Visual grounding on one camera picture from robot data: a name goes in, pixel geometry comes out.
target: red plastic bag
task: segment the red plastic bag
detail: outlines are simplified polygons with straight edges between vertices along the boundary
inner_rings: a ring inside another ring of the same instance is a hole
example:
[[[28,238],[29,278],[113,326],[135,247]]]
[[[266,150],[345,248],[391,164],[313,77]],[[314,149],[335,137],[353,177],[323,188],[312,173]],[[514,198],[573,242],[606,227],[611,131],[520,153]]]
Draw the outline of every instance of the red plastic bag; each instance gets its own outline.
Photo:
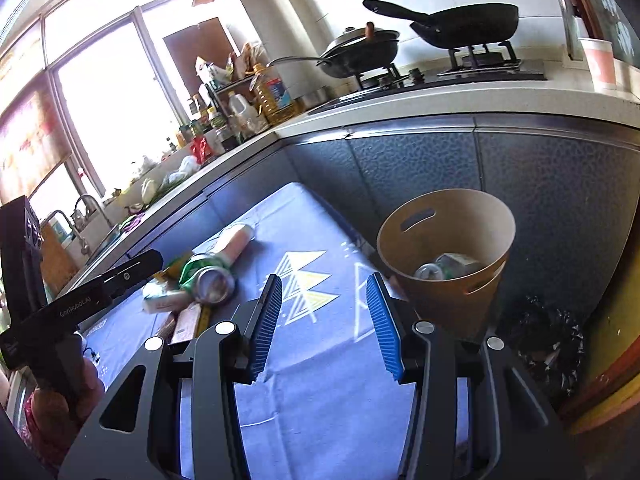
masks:
[[[200,165],[204,164],[204,162],[213,155],[207,139],[203,136],[197,136],[193,139],[191,143],[191,153],[193,153]]]

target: cutting board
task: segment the cutting board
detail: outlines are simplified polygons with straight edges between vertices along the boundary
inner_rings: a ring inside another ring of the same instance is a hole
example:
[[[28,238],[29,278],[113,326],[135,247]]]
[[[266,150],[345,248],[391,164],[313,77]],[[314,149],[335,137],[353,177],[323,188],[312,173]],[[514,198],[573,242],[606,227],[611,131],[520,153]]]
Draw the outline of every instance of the cutting board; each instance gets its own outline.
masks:
[[[42,238],[42,263],[40,270],[44,282],[49,287],[55,298],[62,288],[78,273],[78,266],[74,263],[62,244],[58,241],[56,232],[48,223],[41,230]]]

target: silver screw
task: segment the silver screw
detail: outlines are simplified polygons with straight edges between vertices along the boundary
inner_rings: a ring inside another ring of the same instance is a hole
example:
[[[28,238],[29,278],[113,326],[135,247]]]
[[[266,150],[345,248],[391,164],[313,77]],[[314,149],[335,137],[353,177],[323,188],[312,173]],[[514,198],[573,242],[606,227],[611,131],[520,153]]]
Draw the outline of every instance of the silver screw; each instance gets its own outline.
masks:
[[[504,341],[499,337],[490,337],[486,340],[486,345],[491,350],[502,350],[504,348]]]
[[[216,332],[220,335],[231,334],[236,329],[236,326],[230,321],[223,321],[216,325]]]
[[[415,324],[415,331],[421,334],[432,334],[434,330],[436,330],[436,327],[428,321],[418,321],[418,323]]]
[[[158,350],[162,346],[162,338],[158,336],[150,337],[145,341],[145,348],[150,352]]]

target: white plastic bottle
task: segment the white plastic bottle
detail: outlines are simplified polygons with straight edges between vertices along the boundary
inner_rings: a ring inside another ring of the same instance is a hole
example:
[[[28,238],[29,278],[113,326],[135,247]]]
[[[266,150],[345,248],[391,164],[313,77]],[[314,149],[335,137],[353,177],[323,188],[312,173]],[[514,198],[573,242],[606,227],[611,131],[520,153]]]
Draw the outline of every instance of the white plastic bottle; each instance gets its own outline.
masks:
[[[229,107],[241,123],[245,124],[254,134],[263,131],[268,126],[267,120],[241,94],[229,92]]]

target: blue tablecloth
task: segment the blue tablecloth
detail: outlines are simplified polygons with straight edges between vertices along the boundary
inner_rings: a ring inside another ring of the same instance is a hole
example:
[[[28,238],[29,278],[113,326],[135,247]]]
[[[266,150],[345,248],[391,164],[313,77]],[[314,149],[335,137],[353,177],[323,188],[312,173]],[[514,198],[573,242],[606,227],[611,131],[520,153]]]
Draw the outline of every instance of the blue tablecloth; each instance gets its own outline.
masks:
[[[218,311],[228,317],[252,300],[271,273],[283,281],[280,322],[266,368],[251,386],[236,385],[242,439],[257,480],[395,479],[414,393],[383,365],[366,305],[375,271],[359,238],[301,184],[289,184],[238,219],[255,240],[234,266],[238,292]],[[203,252],[208,240],[196,248]],[[166,315],[142,311],[138,291],[86,334],[110,384]],[[459,382],[459,399],[466,386]],[[182,386],[182,475],[193,478],[190,382]],[[459,402],[458,443],[466,440]]]

